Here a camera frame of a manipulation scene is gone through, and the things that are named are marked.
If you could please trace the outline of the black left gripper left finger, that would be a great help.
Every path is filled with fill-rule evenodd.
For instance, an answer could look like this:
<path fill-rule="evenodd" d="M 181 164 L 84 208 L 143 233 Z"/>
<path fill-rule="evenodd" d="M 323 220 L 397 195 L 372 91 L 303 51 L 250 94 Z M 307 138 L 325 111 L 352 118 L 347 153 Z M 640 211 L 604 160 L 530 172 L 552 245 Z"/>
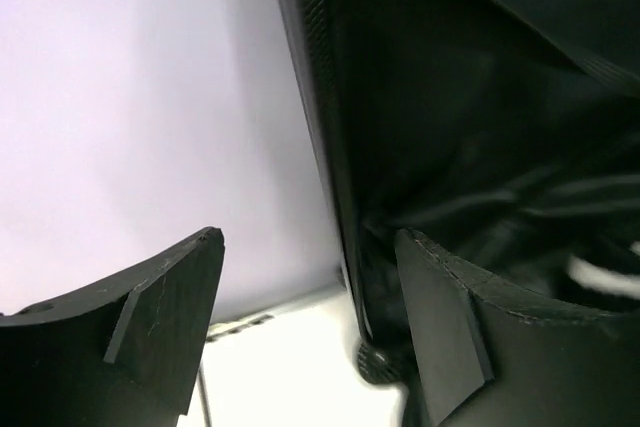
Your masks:
<path fill-rule="evenodd" d="M 188 412 L 224 236 L 165 251 L 1 320 L 5 426 L 174 426 Z"/>

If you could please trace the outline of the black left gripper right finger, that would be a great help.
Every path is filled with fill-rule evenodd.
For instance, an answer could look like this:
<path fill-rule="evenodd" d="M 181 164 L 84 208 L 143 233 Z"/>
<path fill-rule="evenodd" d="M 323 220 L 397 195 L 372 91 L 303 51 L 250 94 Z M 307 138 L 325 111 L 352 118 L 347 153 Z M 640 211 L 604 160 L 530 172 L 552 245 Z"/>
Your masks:
<path fill-rule="evenodd" d="M 639 316 L 552 299 L 401 231 L 395 252 L 434 426 L 635 426 Z"/>

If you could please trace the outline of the zebra print cloth pouch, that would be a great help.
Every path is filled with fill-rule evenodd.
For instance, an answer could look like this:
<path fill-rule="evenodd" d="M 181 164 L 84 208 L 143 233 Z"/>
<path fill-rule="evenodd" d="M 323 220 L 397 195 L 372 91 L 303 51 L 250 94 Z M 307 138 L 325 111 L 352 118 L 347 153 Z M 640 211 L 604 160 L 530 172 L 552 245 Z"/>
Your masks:
<path fill-rule="evenodd" d="M 567 274 L 582 288 L 639 299 L 639 242 L 597 239 L 569 261 Z"/>

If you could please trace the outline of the black hard-shell suitcase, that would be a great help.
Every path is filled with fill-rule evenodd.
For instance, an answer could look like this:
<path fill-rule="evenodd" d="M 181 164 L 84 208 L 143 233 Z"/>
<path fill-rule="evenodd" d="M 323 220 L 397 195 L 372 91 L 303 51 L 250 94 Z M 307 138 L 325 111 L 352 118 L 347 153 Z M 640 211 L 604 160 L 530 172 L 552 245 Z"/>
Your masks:
<path fill-rule="evenodd" d="M 419 373 L 395 241 L 524 289 L 636 301 L 567 268 L 639 237 L 639 0 L 279 0 L 366 378 Z"/>

